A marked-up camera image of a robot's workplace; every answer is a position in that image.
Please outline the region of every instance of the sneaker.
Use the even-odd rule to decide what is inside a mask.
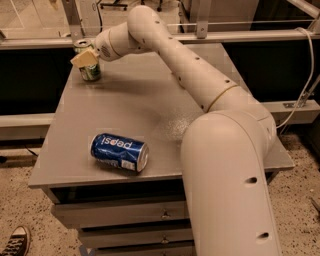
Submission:
[[[26,256],[30,245],[30,233],[26,227],[20,226],[13,231],[6,248],[0,256]]]

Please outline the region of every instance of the gray cabinet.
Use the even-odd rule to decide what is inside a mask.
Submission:
[[[241,84],[220,44],[202,49]],[[94,83],[72,69],[29,186],[43,190],[53,215],[96,255],[193,256],[180,145],[202,111],[154,53],[101,64]],[[91,157],[91,141],[102,132],[146,142],[146,168],[116,169]],[[292,164],[281,152],[277,142],[265,159],[268,171]]]

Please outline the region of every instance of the blue can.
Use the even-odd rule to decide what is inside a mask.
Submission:
[[[140,172],[147,164],[149,148],[141,141],[102,133],[93,139],[91,155],[114,167]]]

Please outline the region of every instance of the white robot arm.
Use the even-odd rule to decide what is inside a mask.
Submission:
[[[251,94],[174,39],[146,6],[100,33],[95,46],[112,61],[154,51],[204,115],[187,129],[183,182],[198,256],[282,255],[263,159],[276,138],[271,114]]]

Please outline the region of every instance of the soda can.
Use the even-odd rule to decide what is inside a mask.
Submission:
[[[93,44],[88,39],[80,39],[74,43],[74,51],[76,54],[88,49],[94,48]],[[99,63],[91,66],[86,66],[79,68],[81,76],[85,81],[96,81],[101,77],[100,65]]]
[[[149,148],[141,141],[102,133],[93,139],[91,155],[108,165],[141,172],[147,164]]]

